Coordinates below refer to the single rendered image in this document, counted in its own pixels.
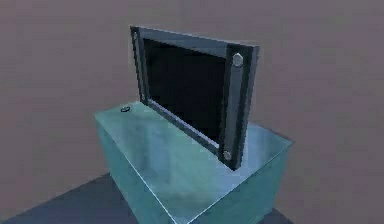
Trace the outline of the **black grey-framed television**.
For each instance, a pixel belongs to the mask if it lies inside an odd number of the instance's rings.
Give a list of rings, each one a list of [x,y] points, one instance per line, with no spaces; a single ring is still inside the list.
[[[140,101],[241,166],[260,47],[131,26]]]

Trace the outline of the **pale teal television stand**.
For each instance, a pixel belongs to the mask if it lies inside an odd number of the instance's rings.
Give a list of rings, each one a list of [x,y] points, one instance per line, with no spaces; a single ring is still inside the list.
[[[273,210],[292,140],[250,124],[242,164],[231,170],[140,102],[94,118],[110,175],[139,224],[259,224]]]

